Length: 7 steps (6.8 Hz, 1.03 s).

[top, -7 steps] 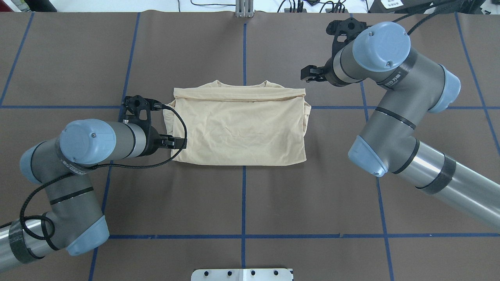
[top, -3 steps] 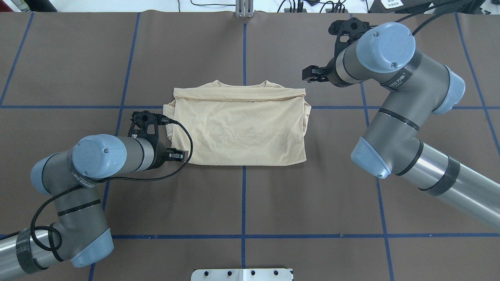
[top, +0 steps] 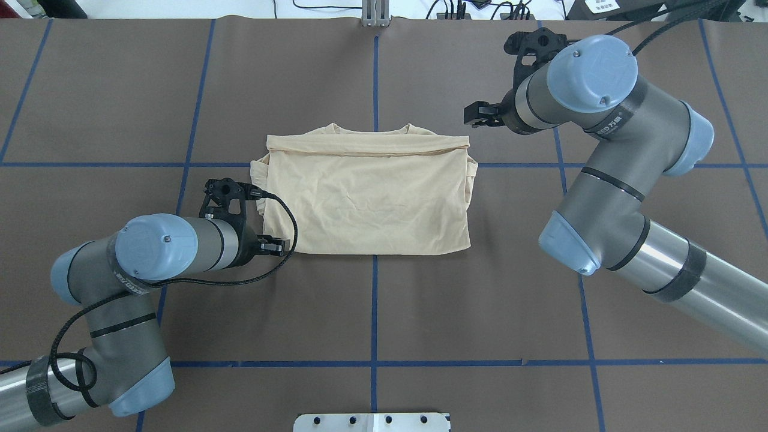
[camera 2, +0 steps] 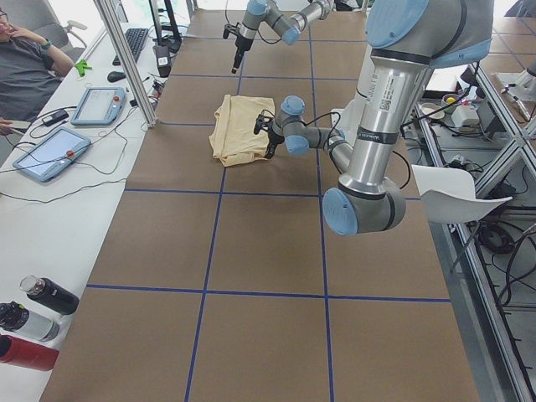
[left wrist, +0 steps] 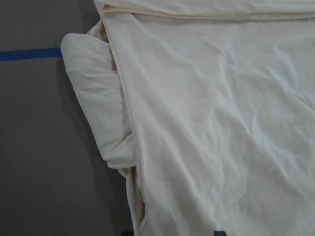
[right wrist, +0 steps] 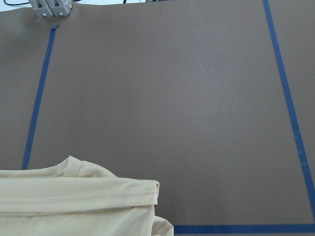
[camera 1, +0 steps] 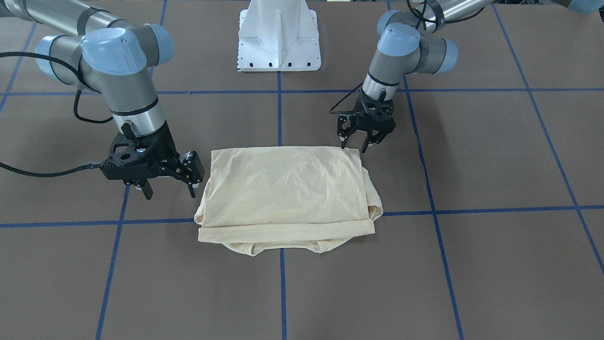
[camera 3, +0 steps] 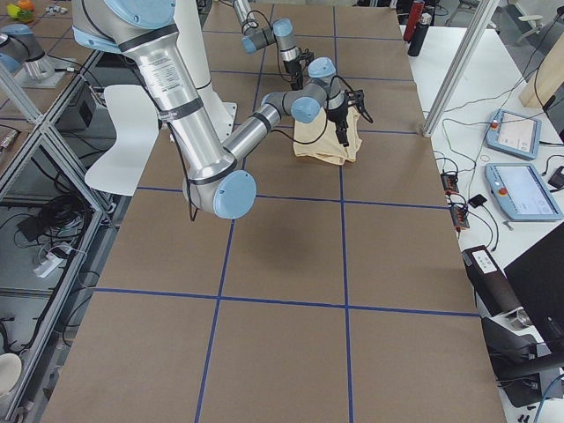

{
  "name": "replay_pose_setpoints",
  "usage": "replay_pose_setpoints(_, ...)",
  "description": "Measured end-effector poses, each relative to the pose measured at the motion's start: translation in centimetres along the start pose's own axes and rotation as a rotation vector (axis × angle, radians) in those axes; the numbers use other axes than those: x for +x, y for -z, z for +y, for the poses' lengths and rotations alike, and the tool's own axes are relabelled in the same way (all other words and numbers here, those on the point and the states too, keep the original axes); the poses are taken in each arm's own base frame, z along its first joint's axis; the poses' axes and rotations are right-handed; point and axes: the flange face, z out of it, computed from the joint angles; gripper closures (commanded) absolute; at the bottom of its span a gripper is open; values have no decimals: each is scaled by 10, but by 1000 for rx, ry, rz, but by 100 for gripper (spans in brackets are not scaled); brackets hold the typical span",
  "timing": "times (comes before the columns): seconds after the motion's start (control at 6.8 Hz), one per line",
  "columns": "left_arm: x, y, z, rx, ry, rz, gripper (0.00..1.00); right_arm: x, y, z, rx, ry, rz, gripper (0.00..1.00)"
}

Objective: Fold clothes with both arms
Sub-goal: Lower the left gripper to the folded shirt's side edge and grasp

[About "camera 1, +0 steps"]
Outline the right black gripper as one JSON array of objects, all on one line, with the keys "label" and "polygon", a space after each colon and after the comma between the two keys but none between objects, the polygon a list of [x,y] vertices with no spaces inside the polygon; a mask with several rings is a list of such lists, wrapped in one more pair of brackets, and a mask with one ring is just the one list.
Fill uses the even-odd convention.
[{"label": "right black gripper", "polygon": [[191,198],[198,196],[205,169],[196,151],[180,154],[170,133],[168,123],[145,136],[134,134],[133,123],[123,123],[115,136],[101,172],[109,180],[121,180],[126,185],[137,185],[146,200],[153,198],[153,189],[147,181],[164,176],[164,168],[173,171],[173,177],[187,185]]}]

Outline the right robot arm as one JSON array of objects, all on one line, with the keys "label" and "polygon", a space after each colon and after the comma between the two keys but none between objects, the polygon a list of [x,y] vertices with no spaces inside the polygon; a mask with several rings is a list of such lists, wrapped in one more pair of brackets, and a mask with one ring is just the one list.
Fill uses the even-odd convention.
[{"label": "right robot arm", "polygon": [[1,56],[35,58],[52,79],[77,88],[74,116],[82,92],[103,95],[118,133],[105,161],[54,173],[34,173],[6,164],[1,167],[30,177],[59,177],[99,169],[108,180],[121,180],[151,199],[150,179],[172,177],[185,183],[196,198],[205,170],[197,152],[177,152],[149,69],[173,58],[174,43],[160,25],[136,25],[101,7],[79,0],[3,0],[2,17],[17,17],[58,30],[44,37],[34,52]]}]

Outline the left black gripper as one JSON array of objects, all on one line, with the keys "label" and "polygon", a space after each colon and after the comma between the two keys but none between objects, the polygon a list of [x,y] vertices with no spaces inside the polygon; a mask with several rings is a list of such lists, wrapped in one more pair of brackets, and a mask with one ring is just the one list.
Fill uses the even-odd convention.
[{"label": "left black gripper", "polygon": [[356,131],[367,134],[361,146],[361,153],[365,153],[370,145],[380,144],[395,129],[393,114],[393,100],[378,101],[361,91],[354,104],[353,113],[337,113],[336,132],[341,140],[341,149],[346,147],[349,138]]}]

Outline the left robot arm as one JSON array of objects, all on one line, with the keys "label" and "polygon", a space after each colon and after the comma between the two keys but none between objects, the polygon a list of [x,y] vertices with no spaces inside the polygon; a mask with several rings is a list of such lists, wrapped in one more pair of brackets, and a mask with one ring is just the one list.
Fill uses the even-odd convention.
[{"label": "left robot arm", "polygon": [[375,55],[351,110],[337,111],[337,134],[341,148],[354,133],[366,134],[361,151],[382,142],[395,129],[393,97],[405,75],[433,75],[450,71],[459,58],[459,48],[434,33],[449,24],[476,17],[489,0],[422,0],[420,7],[408,4],[406,12],[391,9],[380,17]]}]

